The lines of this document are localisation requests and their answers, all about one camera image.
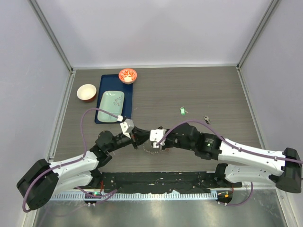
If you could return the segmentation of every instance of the gray floor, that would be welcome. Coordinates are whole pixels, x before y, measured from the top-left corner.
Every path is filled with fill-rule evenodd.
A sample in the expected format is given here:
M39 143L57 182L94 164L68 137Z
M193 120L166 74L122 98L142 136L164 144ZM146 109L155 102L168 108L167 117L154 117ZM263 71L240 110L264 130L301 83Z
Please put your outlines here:
M250 189L234 192L233 202ZM213 200L120 201L82 207L82 201L52 201L41 208L35 227L286 227L275 190L255 190L248 203L225 207Z
M132 119L142 129L171 127L185 119L202 119L208 115L212 126L223 136L260 147L257 133L235 67L202 68L150 68L136 69L138 79L134 83ZM55 160L63 160L84 152L80 135L80 119L83 113L97 106L80 101L77 89L86 83L99 88L104 74L117 74L114 70L78 70L75 76ZM182 116L180 107L188 114ZM95 124L95 112L84 120L84 134L88 147L94 145L102 130L113 134L121 132L119 124ZM195 125L200 131L208 132ZM151 155L140 147L131 146L115 151L113 159L102 168L107 172L140 171L201 171L215 170L216 161L206 161L192 152L173 148L169 152Z

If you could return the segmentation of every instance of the bowl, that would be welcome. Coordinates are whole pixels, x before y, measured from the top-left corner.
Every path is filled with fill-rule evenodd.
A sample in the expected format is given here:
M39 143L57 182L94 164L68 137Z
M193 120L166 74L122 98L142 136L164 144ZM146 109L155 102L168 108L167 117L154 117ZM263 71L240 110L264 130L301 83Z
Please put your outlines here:
M137 72L133 69L123 69L119 72L119 79L122 83L132 84L137 79Z
M92 84L84 84L77 90L78 99L89 103L94 101L97 95L97 89Z

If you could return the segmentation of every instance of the orange bowl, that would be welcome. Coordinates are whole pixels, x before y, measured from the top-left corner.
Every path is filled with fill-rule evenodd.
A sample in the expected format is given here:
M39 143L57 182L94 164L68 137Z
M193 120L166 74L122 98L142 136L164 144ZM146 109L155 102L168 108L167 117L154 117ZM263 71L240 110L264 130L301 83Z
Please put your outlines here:
M122 83L132 84L137 79L137 72L133 69L123 69L119 72L119 79Z

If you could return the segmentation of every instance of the metal beam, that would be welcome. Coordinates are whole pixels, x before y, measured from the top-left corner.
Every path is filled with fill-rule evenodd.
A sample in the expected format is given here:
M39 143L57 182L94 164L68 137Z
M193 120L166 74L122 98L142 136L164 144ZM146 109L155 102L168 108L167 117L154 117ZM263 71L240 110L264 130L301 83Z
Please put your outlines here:
M253 48L253 46L255 45L257 39L259 38L260 34L262 33L265 25L267 24L268 20L270 19L271 15L274 13L276 7L278 6L280 0L272 0L270 5L268 6L263 18L261 19L259 25L258 25L258 28L257 30L255 31L254 35L252 36L248 46L246 47L246 50L245 52L243 53L241 59L240 59L240 62L239 64L237 65L237 67L240 69L245 60L247 59L251 49Z
M32 6L35 14L37 15L38 19L40 20L40 22L41 22L43 28L45 29L48 37L51 39L54 47L56 48L56 50L58 52L58 54L61 56L61 58L62 58L62 60L63 60L63 62L65 64L65 66L68 69L68 71L70 73L72 73L72 66L71 66L70 62L68 61L68 59L67 59L64 51L62 50L62 48L61 48L61 46L60 46L60 44L59 44L56 36L54 35L54 33L53 33L50 25L48 24L48 22L47 22L44 14L43 14L41 8L39 7L39 5L37 3L37 1L36 0L28 0L28 2Z

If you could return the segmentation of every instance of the robotic arm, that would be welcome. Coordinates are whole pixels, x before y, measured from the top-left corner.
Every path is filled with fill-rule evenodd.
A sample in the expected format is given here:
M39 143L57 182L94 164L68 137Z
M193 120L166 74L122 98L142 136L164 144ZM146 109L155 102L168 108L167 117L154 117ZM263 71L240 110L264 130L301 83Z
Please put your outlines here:
M282 152L253 148L213 134L199 132L188 123L182 123L170 130L159 127L146 131L135 127L130 119L119 116L118 120L121 121L122 133L114 136L110 131L102 131L96 144L85 156L51 163L41 159L29 169L18 182L17 188L21 195L27 198L26 203L31 210L42 207L52 195L62 191L85 185L97 187L102 178L98 168L112 159L110 152L130 144L137 149L148 139L153 147L162 150L182 148L193 151L202 159L232 161L246 165L218 164L212 178L215 184L208 185L205 182L203 185L201 181L204 187L231 187L233 183L250 181L270 183L286 192L301 192L302 166L294 149L287 148ZM289 161L290 159L297 160L298 163Z

